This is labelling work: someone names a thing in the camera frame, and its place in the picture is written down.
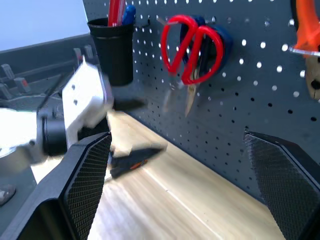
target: textured grip surface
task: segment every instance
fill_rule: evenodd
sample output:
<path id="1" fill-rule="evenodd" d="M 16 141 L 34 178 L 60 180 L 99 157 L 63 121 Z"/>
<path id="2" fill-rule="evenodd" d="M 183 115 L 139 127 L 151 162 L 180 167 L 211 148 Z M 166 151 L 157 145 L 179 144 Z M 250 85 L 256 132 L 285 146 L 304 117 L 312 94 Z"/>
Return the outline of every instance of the textured grip surface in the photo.
<path id="1" fill-rule="evenodd" d="M 105 182 L 111 136 L 93 145 L 72 178 L 64 195 L 78 238 L 88 238 Z"/>
<path id="2" fill-rule="evenodd" d="M 283 236 L 311 239 L 307 235 L 318 215 L 319 189 L 282 147 L 250 134 L 244 141 L 262 197 Z"/>

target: pegboard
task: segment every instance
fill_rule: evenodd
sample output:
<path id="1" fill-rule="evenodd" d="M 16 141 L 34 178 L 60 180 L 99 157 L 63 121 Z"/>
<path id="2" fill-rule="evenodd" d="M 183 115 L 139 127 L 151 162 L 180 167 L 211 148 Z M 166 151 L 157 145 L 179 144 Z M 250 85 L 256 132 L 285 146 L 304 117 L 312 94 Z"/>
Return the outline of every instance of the pegboard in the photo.
<path id="1" fill-rule="evenodd" d="M 83 1 L 87 15 L 95 11 L 99 17 L 107 15 L 108 1 Z M 90 2 L 95 7 L 88 8 Z M 320 162 L 320 104 L 309 97 L 303 57 L 288 51 L 297 41 L 290 1 L 127 3 L 136 7 L 137 23 L 146 21 L 148 15 L 151 17 L 149 28 L 136 28 L 133 34 L 133 83 L 113 89 L 115 96 L 148 100 L 147 109 L 129 112 L 131 116 L 262 202 L 243 144 L 245 129 L 297 143 Z M 226 66 L 198 88 L 188 117 L 185 117 L 186 88 L 179 91 L 170 112 L 162 112 L 170 79 L 160 50 L 163 26 L 156 19 L 177 14 L 215 19 L 234 41 Z M 179 33 L 178 26 L 169 33 L 167 50 L 171 58 L 179 46 Z"/>

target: wooden table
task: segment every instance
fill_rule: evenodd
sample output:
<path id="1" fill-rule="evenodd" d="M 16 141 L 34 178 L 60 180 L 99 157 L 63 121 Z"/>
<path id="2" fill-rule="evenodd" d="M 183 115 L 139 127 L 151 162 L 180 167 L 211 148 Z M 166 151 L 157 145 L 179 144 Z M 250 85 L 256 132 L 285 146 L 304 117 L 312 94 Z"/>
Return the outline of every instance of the wooden table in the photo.
<path id="1" fill-rule="evenodd" d="M 112 113 L 108 118 L 117 154 L 151 143 L 167 149 L 145 166 L 106 181 L 89 240 L 284 239 L 265 205 L 132 117 Z M 33 167 L 35 179 L 58 163 Z"/>

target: scissor blade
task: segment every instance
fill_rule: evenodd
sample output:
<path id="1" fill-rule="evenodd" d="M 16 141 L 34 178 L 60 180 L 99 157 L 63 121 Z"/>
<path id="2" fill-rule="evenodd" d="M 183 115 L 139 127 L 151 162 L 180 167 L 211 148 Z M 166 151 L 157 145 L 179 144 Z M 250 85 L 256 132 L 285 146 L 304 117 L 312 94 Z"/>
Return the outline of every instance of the scissor blade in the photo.
<path id="1" fill-rule="evenodd" d="M 196 90 L 197 90 L 197 85 L 196 84 L 192 84 L 188 86 L 187 89 L 187 97 L 186 97 L 186 108 L 185 108 L 185 117 L 188 116 L 191 107 L 194 103 L 195 100 L 195 95 L 196 95 Z"/>

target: black cup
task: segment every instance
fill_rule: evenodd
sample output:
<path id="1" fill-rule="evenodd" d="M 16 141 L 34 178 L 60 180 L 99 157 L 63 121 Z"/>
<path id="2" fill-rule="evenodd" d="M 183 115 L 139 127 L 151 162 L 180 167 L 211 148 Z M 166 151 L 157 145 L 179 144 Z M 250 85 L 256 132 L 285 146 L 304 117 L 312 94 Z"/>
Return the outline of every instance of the black cup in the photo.
<path id="1" fill-rule="evenodd" d="M 108 26 L 108 18 L 88 22 L 101 71 L 111 86 L 125 86 L 134 80 L 132 38 L 134 25 Z"/>

